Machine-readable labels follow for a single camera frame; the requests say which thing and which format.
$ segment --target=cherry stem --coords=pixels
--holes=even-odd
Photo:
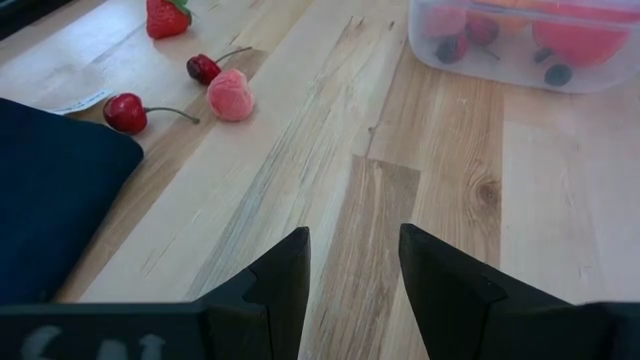
[[[220,61],[228,58],[229,56],[235,55],[237,53],[241,53],[243,51],[251,50],[251,49],[253,49],[253,47],[249,46],[249,47],[246,47],[246,48],[242,48],[242,49],[238,49],[238,50],[232,51],[232,52],[230,52],[230,53],[228,53],[226,55],[222,55],[222,57],[219,58],[218,60],[216,60],[216,62],[220,62]]]
[[[480,51],[482,51],[483,53],[493,57],[496,60],[500,60],[500,56],[496,55],[493,51],[489,50],[489,49],[485,49],[485,48],[480,48]]]
[[[542,49],[536,51],[535,54],[533,54],[533,61],[536,64],[539,64],[539,63],[547,60],[551,55],[553,55],[553,50],[551,50],[549,48],[542,48]]]
[[[191,120],[191,122],[193,122],[194,124],[199,124],[200,123],[200,119],[193,117],[191,115],[187,115],[185,113],[183,113],[180,110],[176,110],[176,109],[172,109],[172,108],[165,108],[165,107],[155,107],[155,108],[144,108],[145,112],[152,112],[152,111],[156,111],[156,110],[165,110],[165,111],[171,111],[177,114],[180,114],[184,117],[186,117],[187,119]]]

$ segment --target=paper tag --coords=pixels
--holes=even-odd
[[[67,106],[66,108],[55,109],[55,110],[45,110],[45,111],[50,112],[52,114],[56,114],[56,115],[71,114],[74,112],[86,110],[92,107],[93,105],[99,103],[100,101],[102,101],[102,99],[106,98],[107,96],[110,96],[111,94],[113,94],[113,91],[111,90],[104,90],[104,89],[99,90],[95,94],[89,95],[86,98],[78,101],[77,103],[71,106]]]

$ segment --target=wood knot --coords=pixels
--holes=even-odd
[[[478,199],[485,206],[494,207],[500,205],[500,190],[495,181],[480,184],[476,191]]]

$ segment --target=strawberry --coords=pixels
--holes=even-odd
[[[147,0],[147,34],[153,39],[182,34],[191,25],[187,0]]]

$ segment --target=fake fruit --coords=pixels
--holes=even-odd
[[[572,75],[570,67],[557,64],[550,67],[544,74],[544,82],[551,86],[563,86],[569,83]]]
[[[536,0],[472,0],[474,3],[495,5],[499,8],[530,9]],[[470,11],[469,15],[481,15],[494,20],[506,33],[516,33],[527,26],[531,20],[519,15],[501,15],[497,13]]]
[[[431,5],[424,12],[424,35],[442,37],[455,35],[464,30],[467,11],[461,7]]]
[[[481,15],[469,15],[465,34],[472,44],[487,46],[496,41],[500,26],[495,20]]]
[[[147,113],[156,110],[173,111],[190,119],[194,124],[200,122],[199,119],[175,109],[165,107],[145,108],[142,106],[140,98],[132,93],[118,94],[109,98],[102,108],[102,114],[107,124],[114,130],[136,135],[147,127]]]
[[[463,34],[449,36],[440,42],[436,57],[443,64],[453,64],[460,61],[469,50],[469,40]]]
[[[549,48],[542,48],[536,51],[535,54],[533,54],[533,62],[535,62],[536,64],[540,64],[541,62],[547,60],[551,55],[553,55],[553,50]]]
[[[207,89],[207,100],[220,119],[240,121],[253,112],[255,99],[247,77],[236,69],[223,71]]]
[[[191,25],[187,0],[147,0],[147,34],[153,39],[182,34]]]
[[[232,51],[217,59],[216,61],[211,60],[204,54],[198,54],[187,61],[187,72],[192,79],[196,80],[200,84],[209,85],[211,84],[211,81],[222,72],[222,69],[220,69],[220,66],[218,66],[217,64],[218,62],[226,59],[231,55],[235,55],[239,52],[251,49],[252,47],[247,47],[244,49]]]
[[[565,3],[545,4],[541,10],[561,17],[613,24],[629,24],[640,20],[640,11],[596,9]],[[630,36],[631,31],[626,29],[541,20],[533,24],[533,37],[538,46],[550,49],[554,55],[576,67],[595,66],[609,60],[627,43]]]

